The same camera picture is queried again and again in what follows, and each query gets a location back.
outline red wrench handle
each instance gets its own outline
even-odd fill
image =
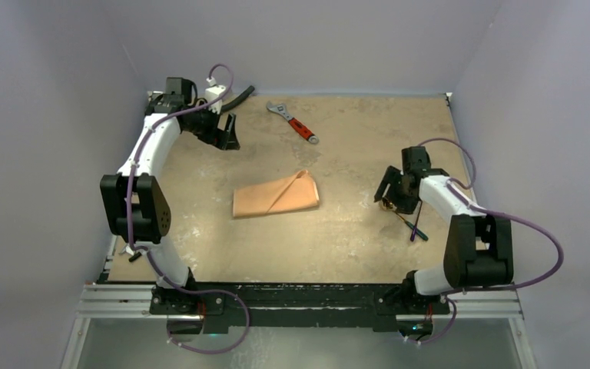
[[[307,128],[306,125],[303,125],[301,121],[298,121],[297,119],[293,118],[290,119],[288,123],[305,140],[309,141],[309,138],[311,138],[311,136],[314,136],[313,132],[309,128]]]

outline glass panel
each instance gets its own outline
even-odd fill
[[[436,322],[436,331],[446,321]],[[230,353],[202,355],[167,344],[161,319],[92,320],[80,368],[518,368],[507,320],[458,320],[440,341],[426,347],[404,344],[397,333],[362,328],[252,327],[241,346]],[[229,334],[196,336],[193,345],[215,349],[232,343]]]

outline screwdriver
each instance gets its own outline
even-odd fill
[[[399,217],[399,219],[401,219],[402,222],[406,223],[406,225],[408,226],[408,228],[410,228],[411,230],[415,229],[415,225],[409,221],[407,221],[406,219],[404,219],[401,215],[399,215],[398,213],[395,213],[397,217]],[[424,241],[428,241],[429,240],[429,236],[427,236],[424,232],[422,232],[419,227],[417,227],[417,231],[415,232],[417,233],[417,235],[419,235],[420,238],[422,238]]]

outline white connector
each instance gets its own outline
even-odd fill
[[[207,78],[207,83],[209,84],[209,88],[204,90],[204,99],[207,101],[213,101],[216,98],[219,98],[224,92],[226,87],[223,85],[219,85],[216,83],[216,78],[209,77]],[[223,108],[222,100],[213,103],[209,106],[209,110],[213,111],[216,114],[220,114]]]

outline black cable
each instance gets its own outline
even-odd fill
[[[254,86],[251,85],[250,87],[246,88],[245,91],[241,92],[240,95],[238,95],[234,100],[223,105],[221,112],[224,113],[236,108],[243,101],[249,98],[252,92],[254,92]]]

